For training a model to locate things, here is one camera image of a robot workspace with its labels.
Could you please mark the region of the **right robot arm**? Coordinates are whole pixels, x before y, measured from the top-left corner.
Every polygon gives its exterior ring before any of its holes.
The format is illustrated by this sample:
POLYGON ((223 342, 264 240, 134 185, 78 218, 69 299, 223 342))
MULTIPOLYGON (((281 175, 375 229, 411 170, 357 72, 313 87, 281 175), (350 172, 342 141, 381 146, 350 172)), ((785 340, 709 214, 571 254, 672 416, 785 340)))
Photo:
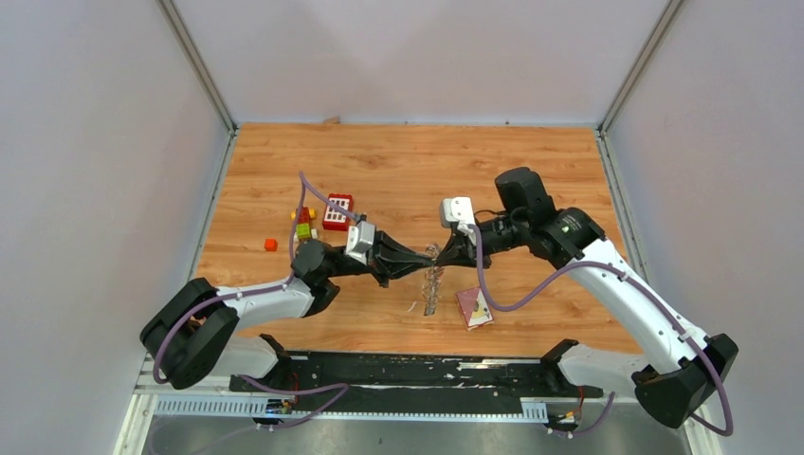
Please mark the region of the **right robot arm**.
POLYGON ((526 247, 553 267, 554 279, 568 276, 584 287, 641 349, 640 355, 624 355, 568 340, 542 368, 543 387, 558 396, 592 386, 632 397, 669 428, 697 420, 699 407, 716 396, 723 423, 714 432, 730 436, 734 417, 724 381, 739 351, 736 342, 725 334, 709 335, 676 311, 586 212, 558 208, 536 172, 515 168, 494 184, 502 210, 486 221, 476 218, 468 197, 443 200, 440 218, 451 234, 437 264, 474 268, 484 300, 492 302, 485 279, 492 256, 526 247))

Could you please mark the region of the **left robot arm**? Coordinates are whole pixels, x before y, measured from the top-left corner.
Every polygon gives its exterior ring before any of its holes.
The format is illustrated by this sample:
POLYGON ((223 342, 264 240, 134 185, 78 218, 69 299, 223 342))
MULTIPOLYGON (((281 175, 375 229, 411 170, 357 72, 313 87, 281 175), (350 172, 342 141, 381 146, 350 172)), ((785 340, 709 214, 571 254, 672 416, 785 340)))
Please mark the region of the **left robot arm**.
POLYGON ((265 390, 280 391, 291 369, 275 355, 261 358, 254 369, 227 365, 238 346, 236 332, 277 319, 315 316, 339 294, 335 278, 370 275, 386 287, 434 263, 382 230, 369 244, 354 248, 306 241, 296 248, 289 275, 278 281, 242 287, 215 287, 205 278, 186 282, 146 323, 139 339, 160 385, 184 390, 221 370, 254 376, 265 390))

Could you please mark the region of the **metal disc with keyrings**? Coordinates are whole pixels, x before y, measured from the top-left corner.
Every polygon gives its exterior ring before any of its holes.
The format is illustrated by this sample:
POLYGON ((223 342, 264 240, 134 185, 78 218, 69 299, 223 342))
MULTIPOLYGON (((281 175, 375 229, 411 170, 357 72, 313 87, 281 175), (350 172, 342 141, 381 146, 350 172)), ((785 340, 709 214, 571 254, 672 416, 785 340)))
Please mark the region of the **metal disc with keyrings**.
POLYGON ((443 275, 442 267, 437 265, 436 262, 441 251, 442 248, 438 244, 428 244, 426 247, 426 254, 431 257, 432 264, 425 271, 425 283, 422 286, 422 294, 425 299, 423 315, 425 317, 433 316, 436 313, 441 278, 443 275))

